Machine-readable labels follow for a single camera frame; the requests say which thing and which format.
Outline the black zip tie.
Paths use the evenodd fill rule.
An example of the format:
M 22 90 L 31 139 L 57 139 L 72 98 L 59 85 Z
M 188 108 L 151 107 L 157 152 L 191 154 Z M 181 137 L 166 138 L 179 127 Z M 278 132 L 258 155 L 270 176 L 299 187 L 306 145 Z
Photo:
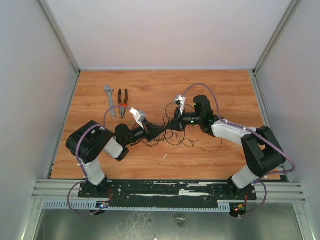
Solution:
M 163 117 L 163 120 L 162 120 L 162 127 L 163 127 L 163 128 L 165 128 L 166 125 L 167 125 L 166 119 L 167 119 L 167 116 L 165 115 L 165 116 Z

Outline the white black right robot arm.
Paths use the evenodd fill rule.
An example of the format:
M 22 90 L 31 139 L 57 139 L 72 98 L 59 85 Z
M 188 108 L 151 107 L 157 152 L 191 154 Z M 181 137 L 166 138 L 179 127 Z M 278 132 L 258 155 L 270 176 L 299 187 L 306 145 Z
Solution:
M 210 101 L 205 95 L 193 98 L 194 112 L 186 112 L 186 98 L 177 95 L 174 103 L 178 105 L 174 117 L 167 124 L 168 130 L 183 132 L 187 125 L 198 125 L 203 133 L 228 140 L 242 146 L 245 166 L 227 180 L 227 194 L 232 199 L 239 199 L 245 188 L 254 181 L 266 176 L 285 163 L 286 158 L 272 130 L 267 126 L 244 129 L 220 120 L 215 115 Z

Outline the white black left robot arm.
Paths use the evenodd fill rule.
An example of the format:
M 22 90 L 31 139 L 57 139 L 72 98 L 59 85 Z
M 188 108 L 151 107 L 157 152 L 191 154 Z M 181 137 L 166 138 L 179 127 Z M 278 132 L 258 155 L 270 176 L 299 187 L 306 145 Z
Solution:
M 112 194 L 111 184 L 108 183 L 99 161 L 102 152 L 120 162 L 129 153 L 128 146 L 133 146 L 143 139 L 150 142 L 165 131 L 165 127 L 144 120 L 141 126 L 133 129 L 124 123 L 119 124 L 112 132 L 91 120 L 72 133 L 65 146 L 76 157 L 84 173 L 84 182 L 80 183 L 78 196 L 103 198 Z

